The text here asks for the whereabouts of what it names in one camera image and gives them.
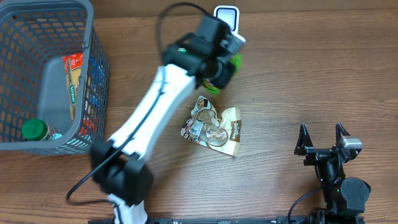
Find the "white brown cookie bag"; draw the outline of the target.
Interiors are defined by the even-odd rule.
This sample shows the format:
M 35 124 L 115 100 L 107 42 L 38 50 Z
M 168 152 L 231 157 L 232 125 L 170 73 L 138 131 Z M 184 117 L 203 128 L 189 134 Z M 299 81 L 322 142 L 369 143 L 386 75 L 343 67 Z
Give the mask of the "white brown cookie bag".
M 242 128 L 238 107 L 224 110 L 221 116 L 210 100 L 199 96 L 191 117 L 181 128 L 181 136 L 207 148 L 236 156 L 240 145 Z

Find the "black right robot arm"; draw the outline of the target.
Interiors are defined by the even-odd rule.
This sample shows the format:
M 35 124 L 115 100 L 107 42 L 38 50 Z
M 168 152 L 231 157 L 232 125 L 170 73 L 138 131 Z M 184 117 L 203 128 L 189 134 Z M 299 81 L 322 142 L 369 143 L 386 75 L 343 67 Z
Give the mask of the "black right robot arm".
M 343 164 L 354 160 L 362 150 L 359 138 L 336 124 L 336 142 L 329 149 L 316 149 L 305 124 L 301 124 L 294 154 L 305 156 L 303 164 L 313 166 L 321 182 L 326 209 L 315 218 L 321 223 L 359 223 L 371 187 L 365 181 L 345 176 Z

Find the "green candy bag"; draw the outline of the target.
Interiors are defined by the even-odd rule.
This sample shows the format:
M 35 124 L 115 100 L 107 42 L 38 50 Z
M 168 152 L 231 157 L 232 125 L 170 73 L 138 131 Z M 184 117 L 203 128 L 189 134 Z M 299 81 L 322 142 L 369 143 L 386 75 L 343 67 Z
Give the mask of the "green candy bag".
M 228 62 L 218 62 L 216 73 L 211 79 L 204 79 L 202 86 L 211 94 L 219 95 L 231 81 L 232 77 L 239 71 L 242 65 L 242 55 L 233 56 Z

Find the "orange pasta packet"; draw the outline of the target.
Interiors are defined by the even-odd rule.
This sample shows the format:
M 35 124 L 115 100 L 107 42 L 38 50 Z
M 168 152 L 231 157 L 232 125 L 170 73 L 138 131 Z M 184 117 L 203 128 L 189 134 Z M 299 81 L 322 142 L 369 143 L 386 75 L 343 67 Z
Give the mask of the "orange pasta packet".
M 62 57 L 65 68 L 65 77 L 69 97 L 69 109 L 71 121 L 74 122 L 76 113 L 77 87 L 80 84 L 81 67 L 83 63 L 83 54 L 77 53 Z

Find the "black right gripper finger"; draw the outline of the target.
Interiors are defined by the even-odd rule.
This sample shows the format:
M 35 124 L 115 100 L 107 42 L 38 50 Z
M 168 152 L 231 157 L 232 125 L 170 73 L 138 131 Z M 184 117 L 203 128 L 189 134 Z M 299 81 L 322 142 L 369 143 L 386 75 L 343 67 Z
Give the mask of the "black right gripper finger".
M 298 156 L 306 156 L 310 151 L 313 150 L 313 144 L 306 128 L 306 125 L 303 123 L 300 125 L 300 132 L 298 141 L 295 147 L 294 154 Z
M 337 123 L 335 126 L 335 136 L 336 136 L 336 146 L 345 146 L 347 141 L 350 140 L 350 135 L 347 132 L 347 130 L 345 130 L 345 128 L 343 127 L 343 125 L 341 123 Z

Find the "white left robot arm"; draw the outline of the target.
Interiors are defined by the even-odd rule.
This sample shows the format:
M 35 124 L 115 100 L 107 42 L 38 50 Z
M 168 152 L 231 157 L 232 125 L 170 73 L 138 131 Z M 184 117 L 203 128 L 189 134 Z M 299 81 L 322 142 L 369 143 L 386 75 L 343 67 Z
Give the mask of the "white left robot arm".
M 237 70 L 233 63 L 246 43 L 239 17 L 205 15 L 195 32 L 160 53 L 147 93 L 127 121 L 107 141 L 90 149 L 92 177 L 113 204 L 113 223 L 146 223 L 144 200 L 154 176 L 147 167 L 171 117 L 199 86 L 224 88 Z

